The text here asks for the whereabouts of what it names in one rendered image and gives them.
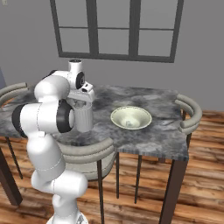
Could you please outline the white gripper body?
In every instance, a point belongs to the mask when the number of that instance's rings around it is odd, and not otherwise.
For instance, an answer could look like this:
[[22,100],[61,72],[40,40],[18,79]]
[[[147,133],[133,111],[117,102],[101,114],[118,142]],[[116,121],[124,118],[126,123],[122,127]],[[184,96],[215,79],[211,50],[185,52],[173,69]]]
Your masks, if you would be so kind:
[[95,100],[95,91],[82,92],[81,90],[71,90],[68,98],[84,102],[93,102]]

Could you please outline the ribbed clear glass cup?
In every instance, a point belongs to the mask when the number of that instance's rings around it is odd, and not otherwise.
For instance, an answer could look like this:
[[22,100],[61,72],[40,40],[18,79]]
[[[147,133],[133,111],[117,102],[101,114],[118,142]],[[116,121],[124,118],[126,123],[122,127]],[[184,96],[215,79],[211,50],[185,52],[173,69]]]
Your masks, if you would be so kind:
[[82,108],[74,107],[75,126],[79,132],[89,132],[93,127],[92,104],[87,104]]

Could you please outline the pale green bowl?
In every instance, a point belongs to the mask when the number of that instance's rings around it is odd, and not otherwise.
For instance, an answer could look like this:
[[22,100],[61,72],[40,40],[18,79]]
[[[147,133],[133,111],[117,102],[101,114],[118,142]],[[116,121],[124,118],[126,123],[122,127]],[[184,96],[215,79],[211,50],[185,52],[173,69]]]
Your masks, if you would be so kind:
[[140,130],[148,127],[152,122],[151,114],[139,107],[124,106],[115,109],[110,115],[111,122],[126,130]]

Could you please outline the grey curved-back chair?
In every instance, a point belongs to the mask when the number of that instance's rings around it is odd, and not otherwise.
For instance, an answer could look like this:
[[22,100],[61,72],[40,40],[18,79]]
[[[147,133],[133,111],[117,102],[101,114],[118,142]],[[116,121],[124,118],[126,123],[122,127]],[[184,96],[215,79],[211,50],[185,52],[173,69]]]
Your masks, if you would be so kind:
[[178,130],[186,135],[186,145],[190,146],[192,133],[199,127],[202,118],[202,109],[193,99],[178,94],[175,103],[183,110],[182,121]]
[[[23,93],[26,93],[28,90],[29,90],[29,88],[28,88],[26,82],[13,84],[13,85],[10,85],[8,87],[4,87],[4,88],[0,89],[0,108],[2,106],[4,106],[8,100],[10,100],[14,97],[17,97],[18,95],[21,95]],[[8,137],[6,137],[5,139],[6,139],[6,142],[7,142],[8,146],[9,146],[10,153],[12,155],[14,163],[17,167],[19,177],[22,179],[23,175],[22,175],[22,172],[20,171],[17,158],[16,158],[15,153],[12,149],[11,141]]]
[[101,224],[104,224],[102,181],[109,175],[113,165],[116,171],[116,197],[119,198],[119,152],[108,137],[99,143],[72,146],[58,143],[69,171],[84,174],[88,181],[97,181],[100,198]]

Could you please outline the dark grey framed window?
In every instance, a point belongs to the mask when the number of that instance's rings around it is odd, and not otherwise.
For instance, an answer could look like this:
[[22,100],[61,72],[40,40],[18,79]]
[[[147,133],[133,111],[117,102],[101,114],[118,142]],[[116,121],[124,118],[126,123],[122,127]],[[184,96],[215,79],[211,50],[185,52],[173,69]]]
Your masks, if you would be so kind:
[[184,0],[50,0],[61,58],[172,63]]

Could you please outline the grey marble table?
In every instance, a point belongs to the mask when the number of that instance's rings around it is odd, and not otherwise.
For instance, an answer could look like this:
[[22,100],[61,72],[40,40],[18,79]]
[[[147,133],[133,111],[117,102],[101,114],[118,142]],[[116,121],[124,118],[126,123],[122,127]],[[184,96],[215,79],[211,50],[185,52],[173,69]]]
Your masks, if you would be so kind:
[[[96,86],[94,91],[94,128],[83,134],[74,129],[66,134],[58,134],[57,139],[63,144],[87,145],[111,137],[120,152],[159,159],[169,158],[171,169],[159,224],[171,224],[189,159],[186,135],[179,131],[182,117],[180,108],[175,103],[177,92],[111,86]],[[110,114],[126,105],[149,111],[152,123],[140,130],[126,130],[115,126],[110,121]]]

